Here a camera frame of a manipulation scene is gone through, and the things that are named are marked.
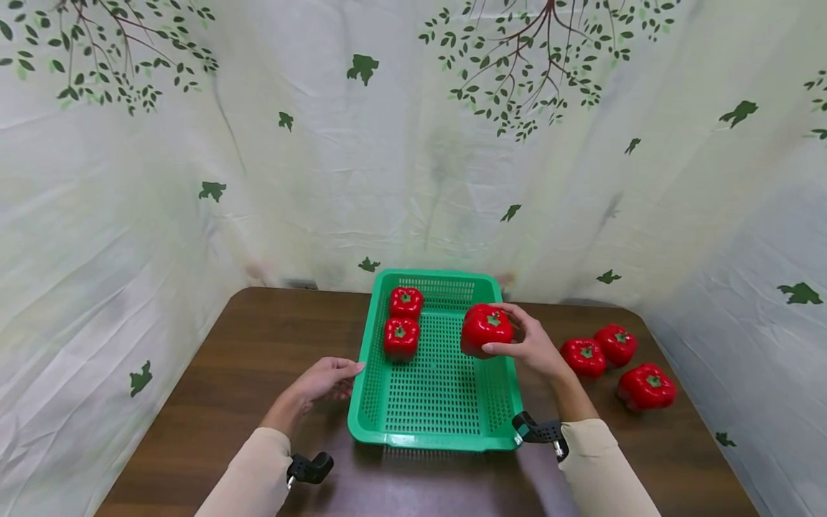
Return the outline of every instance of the white fabric backdrop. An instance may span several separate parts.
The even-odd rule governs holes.
[[[91,515],[234,292],[384,267],[639,312],[761,513],[827,513],[824,2],[3,1],[0,515]],[[497,136],[532,22],[514,85],[589,82]]]

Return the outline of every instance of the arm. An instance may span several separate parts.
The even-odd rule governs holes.
[[[524,332],[516,343],[488,343],[485,352],[515,357],[551,382],[569,455],[560,463],[583,517],[659,517],[605,422],[540,322],[517,305],[503,309]]]
[[[313,403],[351,396],[353,377],[364,368],[349,359],[324,357],[276,400],[253,431],[196,517],[273,517],[287,498],[290,439]]]

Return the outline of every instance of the hand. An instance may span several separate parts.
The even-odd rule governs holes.
[[[524,333],[521,342],[501,343],[491,342],[482,346],[483,352],[492,356],[508,356],[519,359],[526,366],[550,376],[558,378],[569,375],[571,368],[563,360],[560,352],[552,343],[551,338],[543,330],[542,324],[520,307],[514,304],[489,304],[505,311],[509,319]]]
[[[294,398],[302,406],[302,413],[313,408],[322,397],[346,400],[353,393],[353,377],[365,368],[365,363],[341,357],[323,357],[309,367],[284,395]]]
[[[276,399],[261,427],[277,429],[292,440],[301,416],[309,412],[317,400],[322,397],[349,399],[353,392],[353,377],[364,368],[365,363],[350,359],[319,359]]]

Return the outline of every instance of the wooden table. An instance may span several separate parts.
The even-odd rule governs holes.
[[[369,299],[367,294],[263,288],[236,294],[98,516],[193,515],[290,382],[319,357],[358,357]],[[674,378],[635,314],[524,307],[556,343],[619,323],[640,341],[633,365],[655,362]],[[620,373],[586,383],[586,389],[662,514],[756,515],[683,390],[679,387],[670,409],[634,416],[613,395]],[[518,375],[526,410],[537,421],[554,418],[542,380],[522,367]],[[310,457],[328,451],[336,466],[320,486],[296,485],[280,516],[577,515],[550,446],[460,454],[360,445],[347,431],[347,403],[327,403],[307,418],[293,450]]]

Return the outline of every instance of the black wrist strap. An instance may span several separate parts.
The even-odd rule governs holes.
[[[287,467],[288,490],[292,488],[294,481],[318,485],[333,469],[333,458],[326,452],[320,452],[312,461],[301,454],[294,454],[292,458],[293,462]]]
[[[511,419],[511,424],[524,442],[554,445],[558,463],[568,456],[569,448],[560,430],[560,420],[548,420],[538,424],[527,411],[524,411]]]

